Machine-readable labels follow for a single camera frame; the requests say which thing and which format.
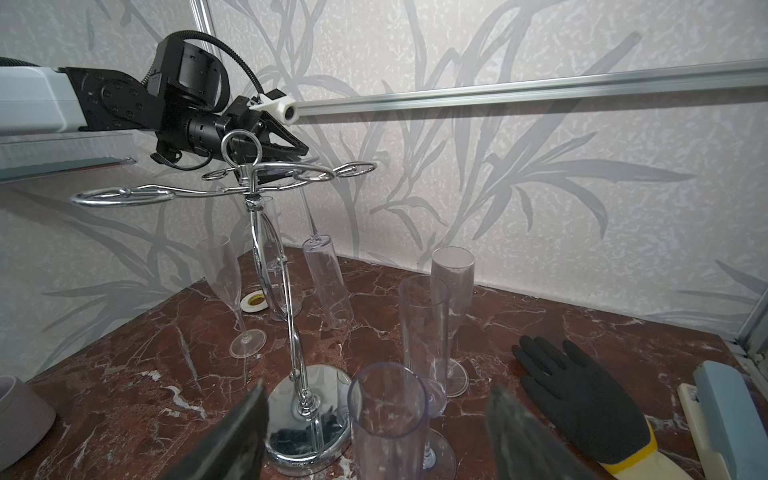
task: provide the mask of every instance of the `robotic arm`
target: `robotic arm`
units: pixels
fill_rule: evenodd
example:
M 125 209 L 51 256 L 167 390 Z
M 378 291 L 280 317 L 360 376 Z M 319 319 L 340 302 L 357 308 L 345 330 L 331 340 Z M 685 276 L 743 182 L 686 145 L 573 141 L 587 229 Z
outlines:
M 188 39 L 208 41 L 225 51 L 244 69 L 257 94 L 238 96 L 226 107 L 227 70 L 217 57 Z M 196 170 L 214 158 L 223 160 L 221 140 L 235 129 L 258 137 L 266 162 L 300 161 L 309 150 L 283 126 L 299 118 L 296 101 L 277 89 L 264 93 L 242 58 L 221 40 L 199 31 L 177 31 L 161 41 L 142 81 L 115 70 L 53 70 L 5 58 L 0 62 L 4 66 L 0 68 L 0 134 L 154 131 L 157 151 L 152 159 L 179 170 Z M 271 134 L 283 142 L 273 143 Z M 257 155 L 257 146 L 249 138 L 234 138 L 231 145 L 230 153 L 240 163 L 250 163 Z M 207 159 L 181 167 L 177 163 L 183 151 Z M 285 176 L 279 170 L 262 170 L 259 181 Z

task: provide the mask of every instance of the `red marble countertop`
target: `red marble countertop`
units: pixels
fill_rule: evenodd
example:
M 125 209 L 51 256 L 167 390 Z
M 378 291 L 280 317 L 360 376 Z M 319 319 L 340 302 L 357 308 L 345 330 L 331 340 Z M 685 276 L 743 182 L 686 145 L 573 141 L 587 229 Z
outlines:
M 325 363 L 354 376 L 374 362 L 402 361 L 397 286 L 410 272 L 341 259 L 355 322 L 322 325 L 309 271 L 290 249 L 294 290 L 303 297 L 296 318 L 308 365 Z M 243 293 L 258 280 L 250 254 L 240 258 Z M 51 431 L 3 478 L 149 479 L 188 452 L 244 393 L 263 378 L 272 389 L 290 369 L 285 323 L 246 315 L 268 335 L 257 356 L 233 359 L 233 314 L 205 282 L 195 283 L 29 382 L 58 414 Z M 452 357 L 467 369 L 467 393 L 450 399 L 431 427 L 456 452 L 459 479 L 495 478 L 485 434 L 485 400 L 494 384 L 515 392 L 540 419 L 520 388 L 524 372 L 510 352 L 522 335 L 576 342 L 635 399 L 654 427 L 659 449 L 703 480 L 676 388 L 693 382 L 704 360 L 737 366 L 715 335 L 536 299 L 478 286 Z M 768 406 L 753 394 L 763 421 Z M 314 478 L 354 478 L 352 449 Z M 610 477 L 587 461 L 605 478 Z M 262 478 L 282 478 L 266 466 Z

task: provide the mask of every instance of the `floral wallpaper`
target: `floral wallpaper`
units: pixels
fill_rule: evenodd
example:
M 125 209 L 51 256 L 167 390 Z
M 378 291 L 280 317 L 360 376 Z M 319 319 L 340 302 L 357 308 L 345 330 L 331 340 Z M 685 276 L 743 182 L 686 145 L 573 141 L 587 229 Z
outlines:
M 768 4 L 620 0 L 209 0 L 218 36 L 265 88 L 299 101 L 768 57 Z M 11 0 L 2 54 L 141 78 L 186 0 Z M 253 86 L 223 59 L 234 94 Z M 655 321 L 736 333 L 768 279 L 764 90 L 661 94 L 303 118 L 328 165 L 365 177 L 306 193 L 336 251 L 411 270 L 469 248 L 479 283 Z M 22 378 L 200 277 L 197 241 L 230 233 L 232 198 L 116 210 L 91 188 L 215 187 L 148 158 L 0 187 L 0 370 Z M 276 196 L 291 243 L 309 229 Z

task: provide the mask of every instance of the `glove finger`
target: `glove finger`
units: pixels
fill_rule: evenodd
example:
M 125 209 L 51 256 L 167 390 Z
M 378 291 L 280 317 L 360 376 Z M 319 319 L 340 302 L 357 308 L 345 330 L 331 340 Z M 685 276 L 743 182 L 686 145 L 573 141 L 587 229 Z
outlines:
M 546 353 L 549 358 L 553 359 L 555 363 L 558 364 L 558 366 L 562 369 L 566 369 L 568 367 L 568 358 L 563 355 L 563 352 L 555 348 L 554 345 L 549 343 L 549 340 L 544 338 L 543 336 L 537 336 L 533 339 L 534 342 L 536 342 L 536 345 L 539 346 L 542 350 L 544 350 L 544 353 Z
M 531 398 L 531 401 L 541 410 L 552 423 L 559 429 L 562 429 L 562 412 L 565 408 L 565 402 L 555 398 L 546 388 L 530 376 L 524 376 L 520 379 L 523 390 Z
M 515 345 L 512 347 L 512 353 L 515 354 L 515 357 L 518 359 L 520 364 L 523 365 L 525 371 L 528 372 L 528 374 L 530 374 L 531 377 L 539 383 L 539 385 L 546 388 L 554 397 L 564 399 L 564 391 L 558 388 L 557 382 L 555 382 L 552 377 L 542 372 L 541 369 L 538 368 L 536 363 L 531 359 L 530 356 L 528 356 L 527 353 L 523 351 L 522 348 Z
M 563 350 L 568 355 L 568 358 L 573 360 L 576 365 L 583 367 L 596 366 L 598 368 L 602 368 L 592 359 L 592 357 L 584 353 L 584 350 L 580 349 L 578 345 L 570 340 L 563 341 Z
M 544 370 L 545 373 L 549 373 L 551 375 L 562 370 L 558 367 L 558 364 L 555 363 L 554 360 L 549 358 L 549 355 L 547 355 L 547 353 L 542 350 L 541 347 L 537 345 L 530 336 L 526 335 L 520 338 L 520 347 L 522 347 L 528 356 L 530 356 L 531 359 L 536 362 L 536 365 L 538 365 L 540 369 Z

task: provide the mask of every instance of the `light blue plastic object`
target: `light blue plastic object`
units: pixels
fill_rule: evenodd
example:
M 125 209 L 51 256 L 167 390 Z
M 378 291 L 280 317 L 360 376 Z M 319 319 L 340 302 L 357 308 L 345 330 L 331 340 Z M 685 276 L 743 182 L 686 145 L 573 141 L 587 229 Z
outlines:
M 707 360 L 694 372 L 712 449 L 733 480 L 768 478 L 768 436 L 738 370 Z

